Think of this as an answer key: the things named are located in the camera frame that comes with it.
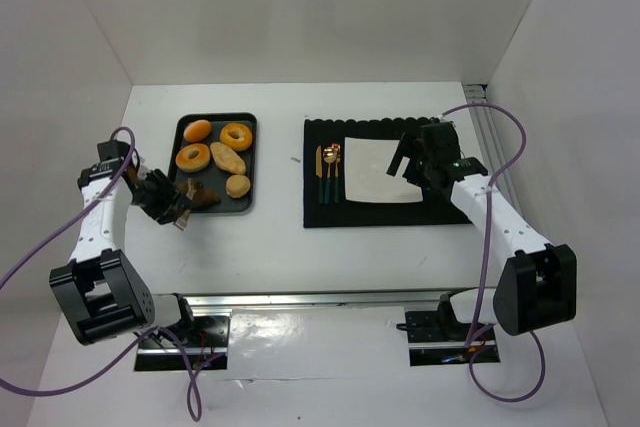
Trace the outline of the silver metal tongs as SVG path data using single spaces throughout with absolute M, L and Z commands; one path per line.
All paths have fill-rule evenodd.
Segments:
M 200 182 L 194 178 L 188 178 L 185 182 L 174 183 L 174 187 L 180 195 L 175 207 L 176 218 L 174 226 L 184 231 L 193 210 L 194 197 L 198 193 Z

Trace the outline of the brown croissant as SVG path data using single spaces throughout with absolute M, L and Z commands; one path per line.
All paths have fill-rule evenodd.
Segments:
M 186 197 L 194 210 L 203 210 L 221 202 L 220 196 L 213 189 L 193 178 L 187 180 Z

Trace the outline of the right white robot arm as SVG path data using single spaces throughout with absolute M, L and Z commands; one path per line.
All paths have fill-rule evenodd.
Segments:
M 454 294 L 451 308 L 463 322 L 474 304 L 472 328 L 497 324 L 511 336 L 571 321 L 577 307 L 577 257 L 566 244 L 555 245 L 532 228 L 497 189 L 486 167 L 461 154 L 455 127 L 431 120 L 419 135 L 401 136 L 390 176 L 401 175 L 456 207 L 483 235 L 483 259 L 496 260 L 496 287 L 480 284 Z

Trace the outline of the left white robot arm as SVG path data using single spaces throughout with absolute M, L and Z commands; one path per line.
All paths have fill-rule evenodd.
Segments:
M 178 338 L 194 325 L 180 294 L 154 295 L 124 252 L 131 207 L 159 225 L 185 229 L 192 200 L 159 169 L 136 160 L 130 144 L 115 139 L 97 146 L 99 160 L 78 179 L 88 213 L 66 265 L 49 285 L 76 339 L 94 344 L 120 334 L 164 327 Z

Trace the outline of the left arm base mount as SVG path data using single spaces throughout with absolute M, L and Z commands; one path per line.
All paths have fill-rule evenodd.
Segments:
M 194 371 L 222 371 L 228 366 L 230 310 L 196 313 L 193 328 L 180 338 Z M 186 369 L 182 354 L 164 334 L 155 334 L 136 351 L 136 372 L 177 372 Z

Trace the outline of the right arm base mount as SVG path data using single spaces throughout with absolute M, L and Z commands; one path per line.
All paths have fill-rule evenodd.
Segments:
M 411 367 L 464 365 L 474 355 L 477 363 L 499 363 L 494 331 L 465 347 L 469 327 L 455 317 L 450 293 L 441 295 L 435 307 L 406 311 L 404 321 L 396 325 L 406 334 Z

